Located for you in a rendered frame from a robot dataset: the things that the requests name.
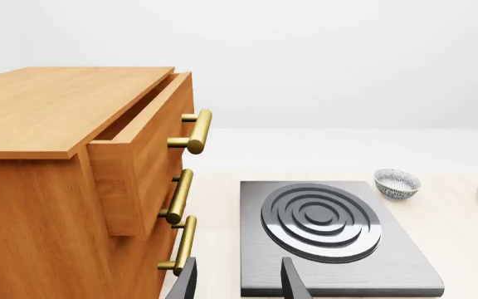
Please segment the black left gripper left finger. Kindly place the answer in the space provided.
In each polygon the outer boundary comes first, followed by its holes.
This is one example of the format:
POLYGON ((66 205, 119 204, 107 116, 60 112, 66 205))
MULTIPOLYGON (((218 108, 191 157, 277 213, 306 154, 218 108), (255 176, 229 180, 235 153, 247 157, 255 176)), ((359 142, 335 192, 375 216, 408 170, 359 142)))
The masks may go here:
POLYGON ((190 257, 165 299, 194 299, 197 279, 197 260, 195 257, 190 257))

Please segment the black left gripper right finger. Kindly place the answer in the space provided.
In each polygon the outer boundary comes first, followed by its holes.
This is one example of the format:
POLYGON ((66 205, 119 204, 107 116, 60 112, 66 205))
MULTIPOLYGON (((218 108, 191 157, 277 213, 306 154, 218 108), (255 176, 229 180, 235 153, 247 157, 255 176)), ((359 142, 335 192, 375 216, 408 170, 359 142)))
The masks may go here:
POLYGON ((280 269, 281 288, 285 299, 311 299, 290 257, 283 257, 280 269))

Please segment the flat black stove plate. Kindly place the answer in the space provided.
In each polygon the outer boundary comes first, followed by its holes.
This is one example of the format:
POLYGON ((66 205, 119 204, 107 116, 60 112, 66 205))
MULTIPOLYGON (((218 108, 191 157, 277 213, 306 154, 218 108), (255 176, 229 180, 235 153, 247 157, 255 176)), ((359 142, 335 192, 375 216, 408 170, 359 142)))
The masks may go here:
POLYGON ((443 280, 364 181, 240 183, 241 295, 282 296, 290 258, 314 297, 440 297, 443 280))

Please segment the patterned black white bowl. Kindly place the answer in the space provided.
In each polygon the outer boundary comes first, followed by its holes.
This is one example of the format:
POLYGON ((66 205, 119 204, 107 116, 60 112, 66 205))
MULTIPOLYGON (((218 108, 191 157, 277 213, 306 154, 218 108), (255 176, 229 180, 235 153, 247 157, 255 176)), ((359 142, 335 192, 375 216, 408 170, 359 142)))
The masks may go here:
POLYGON ((395 200, 411 198, 422 186, 415 176, 398 169, 379 169, 373 177, 378 191, 395 200))

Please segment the closed wooden drawer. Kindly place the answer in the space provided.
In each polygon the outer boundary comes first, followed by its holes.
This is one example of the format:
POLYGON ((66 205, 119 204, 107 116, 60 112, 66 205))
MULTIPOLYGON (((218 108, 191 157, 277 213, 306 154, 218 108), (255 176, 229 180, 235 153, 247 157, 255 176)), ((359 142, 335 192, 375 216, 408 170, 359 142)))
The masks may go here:
POLYGON ((178 232, 171 229, 173 233, 168 247, 153 246, 151 234, 145 240, 130 236, 110 239, 116 299, 159 299, 166 272, 158 270, 158 262, 170 259, 178 232))
MULTIPOLYGON (((178 181, 180 180, 180 174, 175 174, 172 178, 172 183, 170 184, 170 189, 167 193, 167 197, 162 204, 161 208, 165 209, 165 213, 170 209, 171 203, 174 202, 176 195, 176 189, 178 187, 178 181)), ((173 231, 170 228, 169 223, 165 217, 157 218, 153 231, 150 236, 150 241, 153 246, 156 247, 168 247, 171 243, 171 235, 173 231)))

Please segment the open wooden drawer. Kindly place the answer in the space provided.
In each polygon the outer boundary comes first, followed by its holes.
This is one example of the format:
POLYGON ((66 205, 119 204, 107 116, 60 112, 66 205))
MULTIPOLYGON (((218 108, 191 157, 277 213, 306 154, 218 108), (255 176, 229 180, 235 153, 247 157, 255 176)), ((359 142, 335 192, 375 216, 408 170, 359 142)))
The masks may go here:
POLYGON ((110 236, 148 237, 182 171, 167 140, 190 135, 193 112, 192 74, 170 74, 87 145, 110 236))

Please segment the wooden cabinet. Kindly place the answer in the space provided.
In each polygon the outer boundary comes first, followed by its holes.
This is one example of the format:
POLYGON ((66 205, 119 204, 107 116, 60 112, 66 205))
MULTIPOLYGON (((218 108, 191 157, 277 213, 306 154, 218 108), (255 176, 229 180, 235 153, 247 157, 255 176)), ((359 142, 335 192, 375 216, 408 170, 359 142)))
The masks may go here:
POLYGON ((171 66, 0 74, 0 299, 116 299, 87 145, 171 66))

